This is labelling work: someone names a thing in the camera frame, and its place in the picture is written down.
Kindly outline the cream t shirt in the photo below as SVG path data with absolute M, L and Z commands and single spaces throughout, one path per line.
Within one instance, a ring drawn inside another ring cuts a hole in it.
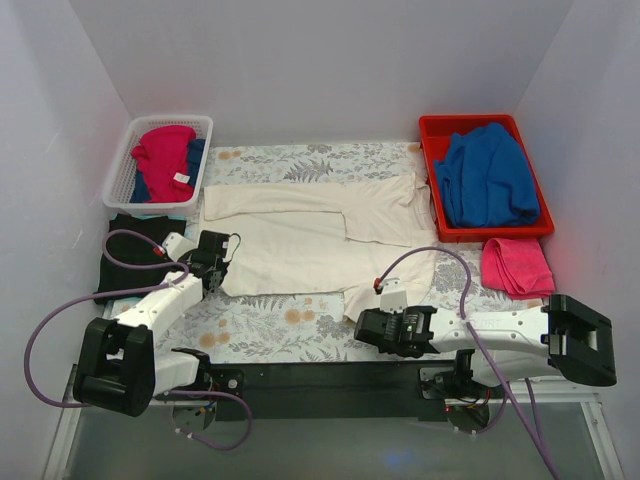
M 205 188 L 199 226 L 237 233 L 224 293 L 344 296 L 344 315 L 380 305 L 375 279 L 390 269 L 419 303 L 435 271 L 431 192 L 417 174 L 347 183 Z

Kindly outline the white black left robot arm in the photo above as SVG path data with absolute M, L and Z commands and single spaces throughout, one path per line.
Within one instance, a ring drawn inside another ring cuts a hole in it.
M 168 272 L 129 310 L 113 319 L 96 318 L 86 327 L 80 350 L 73 399 L 128 416 L 141 415 L 152 398 L 180 389 L 193 400 L 209 397 L 216 381 L 207 354 L 177 348 L 155 353 L 156 341 L 191 307 L 217 290 L 228 272 L 233 254 L 231 238 L 204 230 L 194 243 L 171 232 L 158 244 L 135 232 L 153 246 Z

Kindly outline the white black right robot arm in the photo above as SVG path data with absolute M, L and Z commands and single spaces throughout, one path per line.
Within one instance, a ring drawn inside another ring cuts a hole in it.
M 452 353 L 453 366 L 426 374 L 423 388 L 441 398 L 481 397 L 506 382 L 561 376 L 591 387 L 617 382 L 611 321 L 554 294 L 520 311 L 476 312 L 462 319 L 432 306 L 367 309 L 354 337 L 403 358 Z

